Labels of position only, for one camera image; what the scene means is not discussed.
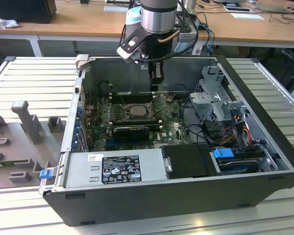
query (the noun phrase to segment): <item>table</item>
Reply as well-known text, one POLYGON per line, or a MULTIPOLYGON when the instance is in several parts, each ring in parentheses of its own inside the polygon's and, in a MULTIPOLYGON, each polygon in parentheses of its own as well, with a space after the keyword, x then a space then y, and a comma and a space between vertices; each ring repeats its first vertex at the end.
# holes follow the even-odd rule
MULTIPOLYGON (((213 13, 224 12, 223 8, 213 8, 201 0, 197 2, 205 6, 205 9, 196 7, 196 11, 206 12, 209 27, 216 36, 215 45, 294 48, 294 23, 269 22, 270 13, 260 13, 265 20, 235 19, 229 13, 213 13)), ((258 2, 292 4, 285 0, 258 2)), ((119 41, 125 22, 124 12, 104 11, 103 2, 80 4, 79 1, 57 0, 56 6, 57 12, 50 24, 21 23, 18 28, 0 29, 0 38, 29 40, 35 56, 43 56, 40 40, 119 41)), ((281 14, 274 14, 274 17, 283 20, 281 14)), ((206 39, 207 33, 200 32, 198 43, 203 45, 206 39)))

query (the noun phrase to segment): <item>computer tower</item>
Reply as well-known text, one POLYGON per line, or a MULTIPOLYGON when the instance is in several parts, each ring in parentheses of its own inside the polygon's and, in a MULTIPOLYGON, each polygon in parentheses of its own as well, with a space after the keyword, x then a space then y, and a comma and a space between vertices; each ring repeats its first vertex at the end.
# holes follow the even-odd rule
POLYGON ((54 0, 0 0, 0 18, 5 20, 48 24, 55 12, 54 0))

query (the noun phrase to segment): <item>power supply label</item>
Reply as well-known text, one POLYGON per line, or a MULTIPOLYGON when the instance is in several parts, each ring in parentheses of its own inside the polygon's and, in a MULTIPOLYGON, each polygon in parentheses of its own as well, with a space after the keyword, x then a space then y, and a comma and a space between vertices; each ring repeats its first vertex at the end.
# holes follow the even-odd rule
POLYGON ((103 184, 130 183, 142 181, 138 155, 102 158, 103 184))

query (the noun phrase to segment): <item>blue plastic latch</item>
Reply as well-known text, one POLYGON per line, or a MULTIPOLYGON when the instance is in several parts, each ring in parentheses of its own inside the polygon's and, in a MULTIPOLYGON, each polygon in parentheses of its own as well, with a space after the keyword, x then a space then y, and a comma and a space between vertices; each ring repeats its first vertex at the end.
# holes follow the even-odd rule
POLYGON ((215 158, 233 158, 234 154, 230 148, 217 148, 213 151, 215 158))
POLYGON ((52 179, 52 169, 41 170, 39 174, 40 179, 52 179))

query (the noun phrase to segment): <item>aluminum profile table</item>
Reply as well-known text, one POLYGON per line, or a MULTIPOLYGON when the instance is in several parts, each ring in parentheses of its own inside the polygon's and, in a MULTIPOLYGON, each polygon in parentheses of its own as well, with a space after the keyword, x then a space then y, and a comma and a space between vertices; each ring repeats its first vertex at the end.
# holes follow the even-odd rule
POLYGON ((50 116, 66 120, 75 74, 74 57, 16 57, 0 66, 0 116, 5 122, 19 122, 10 109, 15 100, 27 100, 28 111, 39 121, 50 116))
MULTIPOLYGON (((229 59, 229 62, 294 145, 294 99, 292 96, 261 64, 245 59, 229 59)), ((47 78, 48 75, 41 75, 40 78, 43 79, 43 76, 47 78)), ((234 96, 238 97, 234 89, 232 87, 230 89, 234 96)), ((75 228, 63 223, 37 189, 37 187, 27 187, 19 188, 17 191, 0 190, 0 234, 294 235, 294 188, 277 191, 253 208, 75 228)))

